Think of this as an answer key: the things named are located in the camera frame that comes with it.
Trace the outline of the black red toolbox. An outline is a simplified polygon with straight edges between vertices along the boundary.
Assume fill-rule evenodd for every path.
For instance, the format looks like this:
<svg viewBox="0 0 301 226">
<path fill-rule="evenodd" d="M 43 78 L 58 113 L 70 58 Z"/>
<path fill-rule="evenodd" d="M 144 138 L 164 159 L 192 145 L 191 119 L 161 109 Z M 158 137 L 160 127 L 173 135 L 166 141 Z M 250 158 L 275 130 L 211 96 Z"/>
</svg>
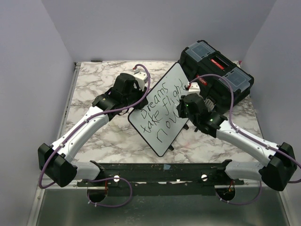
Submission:
<svg viewBox="0 0 301 226">
<path fill-rule="evenodd" d="M 200 86 L 200 95 L 209 99 L 214 110 L 221 114 L 226 113 L 231 104 L 230 90 L 225 81 L 228 81 L 232 87 L 233 105 L 237 105 L 250 94 L 254 83 L 253 76 L 243 71 L 204 40 L 198 40 L 186 47 L 181 52 L 178 63 L 188 81 L 205 74 L 216 74 L 224 78 L 208 76 L 196 81 Z"/>
</svg>

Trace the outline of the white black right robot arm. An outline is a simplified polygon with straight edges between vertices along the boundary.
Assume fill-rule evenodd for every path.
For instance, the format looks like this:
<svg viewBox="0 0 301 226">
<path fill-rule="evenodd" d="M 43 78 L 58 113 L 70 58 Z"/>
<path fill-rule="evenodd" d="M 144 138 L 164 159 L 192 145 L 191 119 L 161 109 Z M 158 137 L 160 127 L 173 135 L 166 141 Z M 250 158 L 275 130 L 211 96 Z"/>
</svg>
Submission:
<svg viewBox="0 0 301 226">
<path fill-rule="evenodd" d="M 198 94 L 181 96 L 176 109 L 179 117 L 189 119 L 202 133 L 226 141 L 257 160 L 230 161 L 225 168 L 217 171 L 219 183 L 225 185 L 233 179 L 250 179 L 261 181 L 273 190 L 283 191 L 297 170 L 290 144 L 269 142 L 239 128 L 224 115 L 209 112 Z"/>
</svg>

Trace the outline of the black mounting base bar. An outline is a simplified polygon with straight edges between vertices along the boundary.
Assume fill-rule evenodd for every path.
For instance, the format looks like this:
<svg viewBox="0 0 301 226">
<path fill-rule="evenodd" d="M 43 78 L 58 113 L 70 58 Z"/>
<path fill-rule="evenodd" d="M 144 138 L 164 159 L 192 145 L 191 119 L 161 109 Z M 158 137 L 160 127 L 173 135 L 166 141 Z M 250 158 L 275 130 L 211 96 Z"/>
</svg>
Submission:
<svg viewBox="0 0 301 226">
<path fill-rule="evenodd" d="M 102 163 L 97 180 L 82 180 L 78 187 L 94 193 L 107 190 L 109 196 L 170 196 L 170 195 L 214 195 L 215 187 L 243 185 L 225 173 L 229 163 L 167 163 L 170 170 L 163 170 L 164 163 Z"/>
</svg>

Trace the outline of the white whiteboard black frame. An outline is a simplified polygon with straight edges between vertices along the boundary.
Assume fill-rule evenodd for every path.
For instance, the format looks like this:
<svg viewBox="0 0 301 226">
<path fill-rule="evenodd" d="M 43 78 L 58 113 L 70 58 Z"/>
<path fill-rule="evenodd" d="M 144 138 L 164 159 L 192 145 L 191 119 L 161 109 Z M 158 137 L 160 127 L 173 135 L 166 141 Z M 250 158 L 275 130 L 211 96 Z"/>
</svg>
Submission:
<svg viewBox="0 0 301 226">
<path fill-rule="evenodd" d="M 128 121 L 157 156 L 162 157 L 179 135 L 187 119 L 180 118 L 176 107 L 187 95 L 188 79 L 179 63 L 175 63 L 149 91 L 148 104 L 133 110 Z"/>
</svg>

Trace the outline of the aluminium side rail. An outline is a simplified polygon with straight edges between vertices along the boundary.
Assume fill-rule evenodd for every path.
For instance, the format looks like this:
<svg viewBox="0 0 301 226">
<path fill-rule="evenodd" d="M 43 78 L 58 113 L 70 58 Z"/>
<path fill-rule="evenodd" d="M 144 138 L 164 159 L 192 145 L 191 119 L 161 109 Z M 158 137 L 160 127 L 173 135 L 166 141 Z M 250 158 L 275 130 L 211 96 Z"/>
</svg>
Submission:
<svg viewBox="0 0 301 226">
<path fill-rule="evenodd" d="M 71 101 L 73 98 L 74 90 L 76 87 L 76 83 L 77 83 L 77 79 L 78 79 L 78 75 L 79 75 L 79 71 L 80 71 L 80 67 L 81 67 L 81 62 L 75 62 L 74 64 L 75 64 L 75 67 L 74 67 L 74 71 L 73 71 L 73 75 L 72 75 L 71 85 L 70 85 L 68 96 L 67 96 L 67 99 L 65 102 L 59 129 L 58 129 L 56 137 L 54 138 L 54 141 L 58 140 L 64 134 L 65 126 L 67 123 L 67 118 L 68 118 L 68 114 L 69 114 L 69 110 L 70 110 L 70 106 L 71 106 Z"/>
</svg>

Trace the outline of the blue tape piece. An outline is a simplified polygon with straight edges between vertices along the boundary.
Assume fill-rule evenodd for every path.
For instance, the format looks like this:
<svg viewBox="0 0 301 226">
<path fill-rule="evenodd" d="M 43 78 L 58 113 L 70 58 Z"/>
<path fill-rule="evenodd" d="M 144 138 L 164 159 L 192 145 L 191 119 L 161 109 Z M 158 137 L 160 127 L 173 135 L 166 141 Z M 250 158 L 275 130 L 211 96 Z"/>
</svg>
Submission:
<svg viewBox="0 0 301 226">
<path fill-rule="evenodd" d="M 163 170 L 170 170 L 170 169 L 171 169 L 171 165 L 163 164 Z"/>
</svg>

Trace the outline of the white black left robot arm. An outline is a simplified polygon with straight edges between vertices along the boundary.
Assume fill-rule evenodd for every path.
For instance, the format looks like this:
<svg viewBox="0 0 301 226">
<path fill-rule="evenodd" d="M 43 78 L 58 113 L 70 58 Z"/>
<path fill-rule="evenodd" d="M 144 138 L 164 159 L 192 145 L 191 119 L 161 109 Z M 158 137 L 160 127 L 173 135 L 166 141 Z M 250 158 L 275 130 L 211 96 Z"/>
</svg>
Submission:
<svg viewBox="0 0 301 226">
<path fill-rule="evenodd" d="M 39 187 L 44 175 L 60 187 L 67 186 L 73 180 L 88 180 L 99 186 L 104 182 L 102 168 L 95 162 L 74 163 L 74 157 L 80 148 L 104 125 L 116 115 L 129 108 L 141 109 L 147 104 L 146 95 L 150 89 L 151 76 L 148 72 L 133 75 L 121 73 L 113 86 L 98 95 L 91 107 L 65 135 L 51 145 L 42 144 L 38 148 Z"/>
</svg>

